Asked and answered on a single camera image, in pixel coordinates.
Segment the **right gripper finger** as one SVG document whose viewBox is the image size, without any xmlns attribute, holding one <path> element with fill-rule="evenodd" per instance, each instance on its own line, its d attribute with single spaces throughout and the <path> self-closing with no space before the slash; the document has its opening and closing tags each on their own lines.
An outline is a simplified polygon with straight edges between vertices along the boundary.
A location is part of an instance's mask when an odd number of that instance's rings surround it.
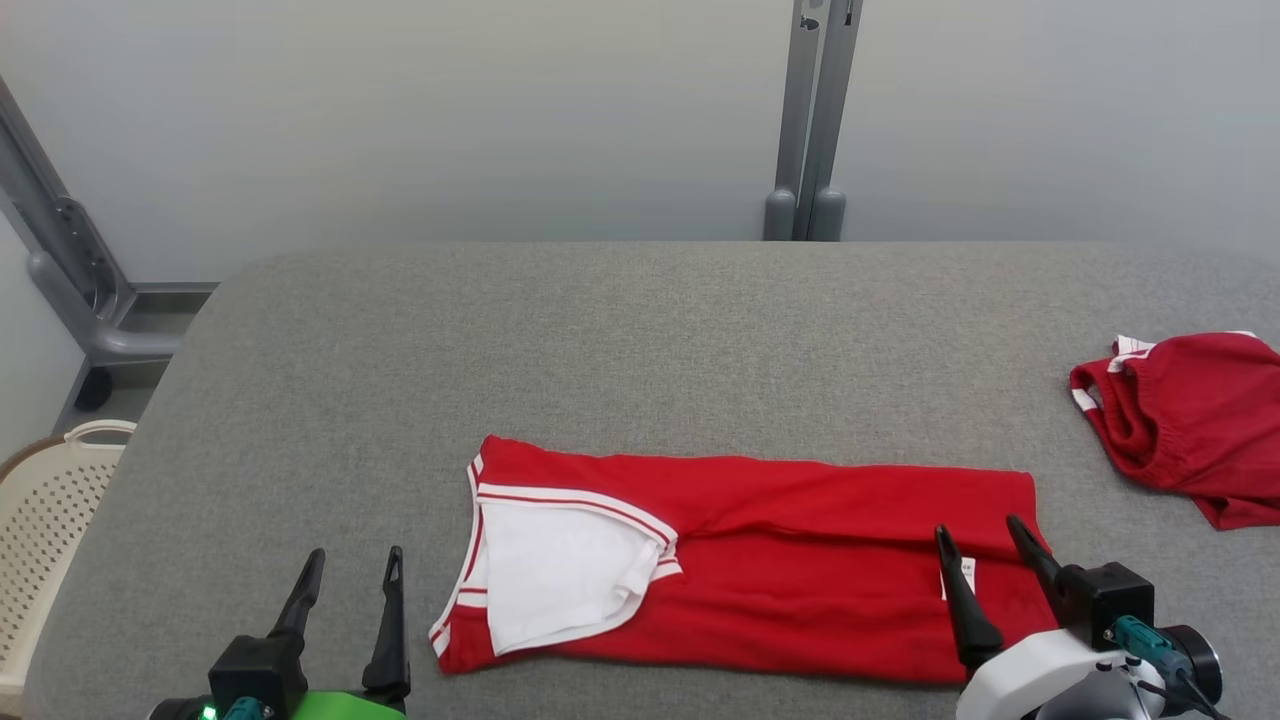
<svg viewBox="0 0 1280 720">
<path fill-rule="evenodd" d="M 961 556 L 946 525 L 937 525 L 934 541 L 957 659 L 966 673 L 975 673 L 1004 650 L 1004 634 L 987 618 L 977 598 L 974 562 Z"/>
<path fill-rule="evenodd" d="M 1048 606 L 1062 607 L 1065 596 L 1059 583 L 1062 566 L 1019 515 L 1009 514 L 1006 527 L 1023 564 L 1034 573 Z"/>
</svg>

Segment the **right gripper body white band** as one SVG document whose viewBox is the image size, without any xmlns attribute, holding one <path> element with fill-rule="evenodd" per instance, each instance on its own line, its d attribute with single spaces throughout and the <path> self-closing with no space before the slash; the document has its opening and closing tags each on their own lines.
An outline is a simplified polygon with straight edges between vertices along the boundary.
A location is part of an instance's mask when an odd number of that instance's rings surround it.
<svg viewBox="0 0 1280 720">
<path fill-rule="evenodd" d="M 957 700 L 956 719 L 1142 719 L 1140 689 L 1068 630 L 1027 637 L 978 667 Z"/>
</svg>

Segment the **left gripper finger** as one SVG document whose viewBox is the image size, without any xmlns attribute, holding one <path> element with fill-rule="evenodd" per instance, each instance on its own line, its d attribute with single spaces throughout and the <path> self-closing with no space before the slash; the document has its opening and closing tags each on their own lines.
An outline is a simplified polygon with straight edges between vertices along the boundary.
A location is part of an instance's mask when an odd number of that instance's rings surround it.
<svg viewBox="0 0 1280 720">
<path fill-rule="evenodd" d="M 268 633 L 275 644 L 305 644 L 308 615 L 319 600 L 326 561 L 324 548 L 312 550 L 285 600 L 285 603 Z"/>
<path fill-rule="evenodd" d="M 381 582 L 384 598 L 372 656 L 364 669 L 364 698 L 372 702 L 404 702 L 412 691 L 404 619 L 404 556 L 390 547 Z"/>
</svg>

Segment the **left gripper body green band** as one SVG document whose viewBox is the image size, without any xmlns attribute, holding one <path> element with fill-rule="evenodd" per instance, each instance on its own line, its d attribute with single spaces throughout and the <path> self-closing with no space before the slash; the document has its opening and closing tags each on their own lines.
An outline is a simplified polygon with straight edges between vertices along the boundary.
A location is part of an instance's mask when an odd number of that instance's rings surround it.
<svg viewBox="0 0 1280 720">
<path fill-rule="evenodd" d="M 404 720 L 404 691 L 351 693 L 308 691 L 292 712 L 294 720 Z"/>
</svg>

